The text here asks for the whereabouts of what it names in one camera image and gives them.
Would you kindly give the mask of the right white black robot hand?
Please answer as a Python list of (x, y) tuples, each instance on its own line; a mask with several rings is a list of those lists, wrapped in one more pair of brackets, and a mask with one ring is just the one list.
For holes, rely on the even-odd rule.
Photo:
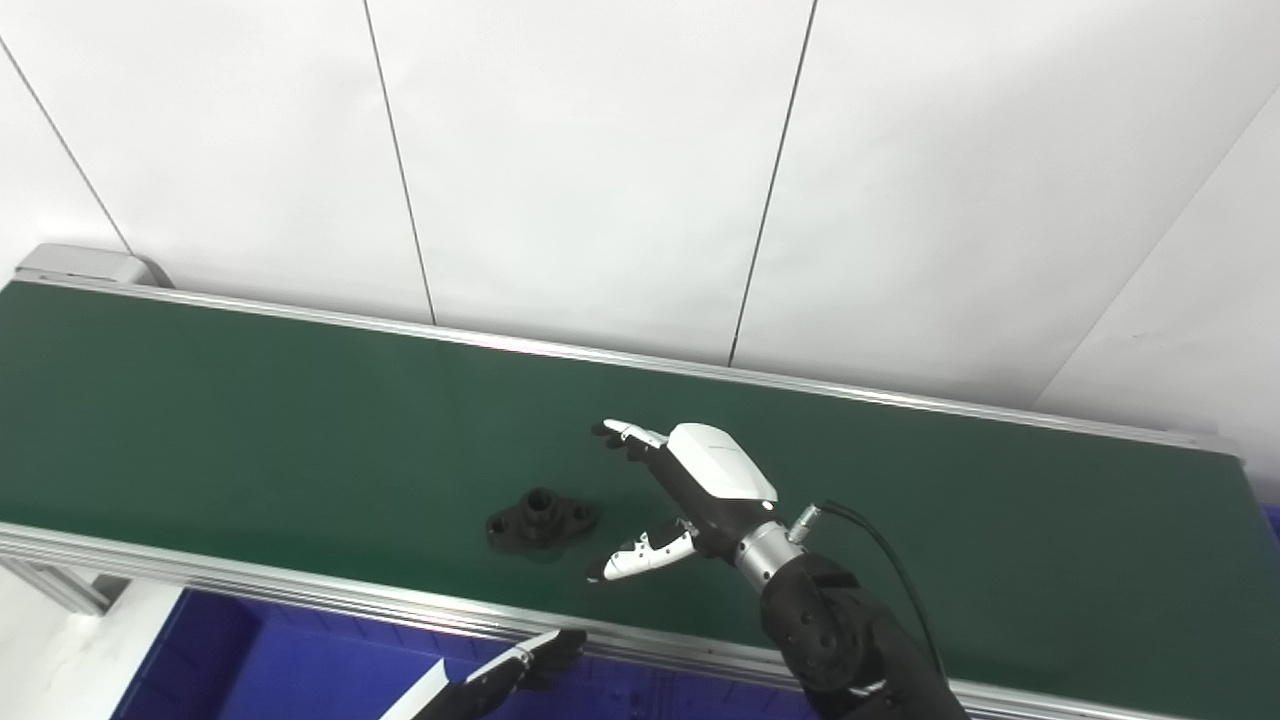
[(617, 582), (700, 555), (737, 568), (755, 591), (763, 591), (799, 556), (778, 518), (776, 488), (727, 432), (681, 423), (662, 434), (616, 419), (591, 432), (607, 447), (625, 450), (627, 460), (641, 462), (678, 515), (595, 561), (588, 569), (590, 582)]

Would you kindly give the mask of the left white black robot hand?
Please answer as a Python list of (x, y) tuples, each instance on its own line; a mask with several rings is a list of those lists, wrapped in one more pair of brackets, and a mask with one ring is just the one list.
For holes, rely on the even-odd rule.
[(582, 656), (589, 634), (559, 629), (535, 635), (500, 652), (463, 680), (449, 679), (445, 661), (431, 665), (383, 719), (483, 719), (518, 691), (549, 691), (557, 676)]

